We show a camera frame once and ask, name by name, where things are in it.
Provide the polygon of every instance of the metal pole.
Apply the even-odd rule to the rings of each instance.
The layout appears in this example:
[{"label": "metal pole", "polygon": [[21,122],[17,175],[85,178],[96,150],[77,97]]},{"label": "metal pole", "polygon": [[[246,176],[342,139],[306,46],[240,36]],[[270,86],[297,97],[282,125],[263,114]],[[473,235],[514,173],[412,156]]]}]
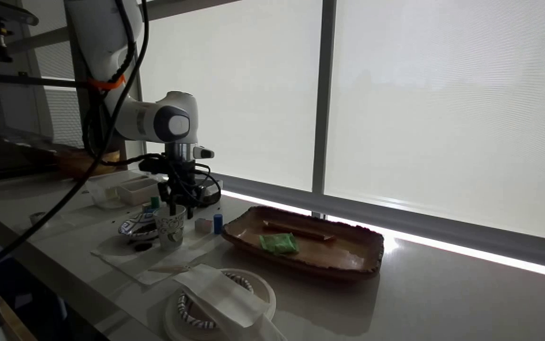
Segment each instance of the metal pole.
[{"label": "metal pole", "polygon": [[314,195],[325,194],[335,10],[337,10],[337,0],[323,0],[318,95],[316,95],[316,125],[314,125],[314,165],[312,165],[312,194]]},{"label": "metal pole", "polygon": [[21,86],[51,86],[51,87],[89,87],[87,82],[55,80],[55,78],[30,78],[26,74],[0,74],[0,84],[21,84]]}]

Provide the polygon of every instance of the black cable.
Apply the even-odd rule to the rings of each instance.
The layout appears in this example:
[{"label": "black cable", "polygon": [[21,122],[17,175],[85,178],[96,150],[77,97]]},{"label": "black cable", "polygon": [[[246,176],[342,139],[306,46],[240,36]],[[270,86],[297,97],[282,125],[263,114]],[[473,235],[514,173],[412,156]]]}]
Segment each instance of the black cable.
[{"label": "black cable", "polygon": [[[142,4],[142,21],[144,21],[144,44],[138,55],[138,61],[128,76],[127,86],[123,87],[119,101],[115,103],[113,108],[113,118],[111,122],[117,122],[117,116],[121,112],[121,105],[130,89],[130,84],[134,82],[138,69],[144,61],[145,50],[147,50],[147,38],[149,38],[149,23],[147,23],[147,12],[145,12],[145,0],[140,0]],[[110,139],[113,137],[115,125],[110,125],[106,131],[106,139],[104,139],[104,146],[98,152],[98,158],[89,165],[89,169],[83,173],[83,176],[75,182],[75,186],[49,211],[45,212],[45,216],[36,222],[32,228],[28,228],[22,235],[19,235],[13,243],[9,243],[7,247],[4,247],[0,250],[0,260],[5,258],[7,254],[11,254],[17,247],[21,247],[26,239],[30,239],[34,233],[38,233],[87,182],[87,178],[92,175],[92,171],[98,167],[98,159],[102,159],[104,152],[106,152],[106,144],[110,142]]]},{"label": "black cable", "polygon": [[123,33],[125,33],[125,38],[127,38],[127,55],[125,55],[125,61],[123,61],[121,69],[117,69],[117,72],[108,80],[108,84],[115,84],[127,72],[127,69],[132,63],[132,57],[136,53],[136,40],[132,36],[132,27],[128,23],[127,12],[119,10],[119,15],[121,15]]},{"label": "black cable", "polygon": [[195,167],[202,167],[202,169],[208,171],[208,175],[212,175],[212,169],[208,165],[204,165],[204,163],[195,163]]},{"label": "black cable", "polygon": [[96,154],[92,152],[92,146],[91,146],[91,127],[87,123],[83,123],[81,131],[83,131],[83,148],[85,148],[87,156],[96,159],[100,165],[125,167],[125,165],[140,163],[140,161],[145,161],[145,159],[161,159],[159,154],[142,154],[142,156],[136,156],[136,158],[130,158],[130,159],[121,159],[121,161],[104,161],[102,158],[98,159]]},{"label": "black cable", "polygon": [[176,173],[176,171],[170,171],[168,175],[172,175],[174,176],[174,180],[176,180],[176,184],[180,186],[180,190],[183,192],[183,195],[187,197],[187,199],[191,199],[193,201],[193,205],[198,205],[198,199],[197,197],[193,197],[193,194],[185,188],[185,184],[183,184],[183,180],[181,180],[181,176]]},{"label": "black cable", "polygon": [[204,178],[208,178],[210,182],[214,182],[217,194],[221,195],[221,186],[219,186],[219,182],[212,176],[210,167],[206,167],[206,169],[208,169],[208,173],[200,173],[200,171],[195,171],[195,173],[197,173],[197,175],[202,175]]}]

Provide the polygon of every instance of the lab bench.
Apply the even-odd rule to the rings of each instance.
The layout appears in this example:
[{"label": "lab bench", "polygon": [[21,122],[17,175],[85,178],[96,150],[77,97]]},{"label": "lab bench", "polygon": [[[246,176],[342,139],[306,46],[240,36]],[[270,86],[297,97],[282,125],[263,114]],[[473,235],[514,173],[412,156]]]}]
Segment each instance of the lab bench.
[{"label": "lab bench", "polygon": [[[70,186],[51,175],[0,180],[0,245]],[[251,205],[223,197],[225,222]],[[81,192],[15,258],[108,339],[164,339],[163,311],[180,288],[172,277],[142,286],[91,254],[117,233],[123,214],[96,209]],[[545,339],[545,275],[401,239],[386,248],[378,275],[354,284],[272,266],[223,241],[200,264],[263,277],[276,294],[274,324],[289,341]]]}]

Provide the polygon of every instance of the white roller blind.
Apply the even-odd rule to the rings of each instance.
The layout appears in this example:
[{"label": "white roller blind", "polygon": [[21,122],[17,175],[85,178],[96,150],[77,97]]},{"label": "white roller blind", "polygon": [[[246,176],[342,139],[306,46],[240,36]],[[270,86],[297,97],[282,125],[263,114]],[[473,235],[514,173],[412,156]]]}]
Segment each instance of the white roller blind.
[{"label": "white roller blind", "polygon": [[214,173],[310,190],[320,12],[320,0],[240,0],[153,21],[144,99],[195,95]]},{"label": "white roller blind", "polygon": [[545,0],[340,0],[327,194],[545,237]]}]

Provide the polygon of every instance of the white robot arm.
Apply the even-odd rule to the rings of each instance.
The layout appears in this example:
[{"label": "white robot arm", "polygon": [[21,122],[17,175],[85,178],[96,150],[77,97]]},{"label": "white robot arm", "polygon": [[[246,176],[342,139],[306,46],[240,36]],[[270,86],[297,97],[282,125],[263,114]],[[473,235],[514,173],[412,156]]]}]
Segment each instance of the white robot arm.
[{"label": "white robot arm", "polygon": [[[110,80],[127,53],[127,34],[115,0],[66,0],[66,14],[77,36],[83,59],[96,82]],[[142,34],[140,10],[123,0],[134,38]],[[111,89],[106,106],[113,106],[121,89]],[[115,129],[128,140],[197,144],[197,105],[189,93],[172,91],[159,103],[125,99]]]}]

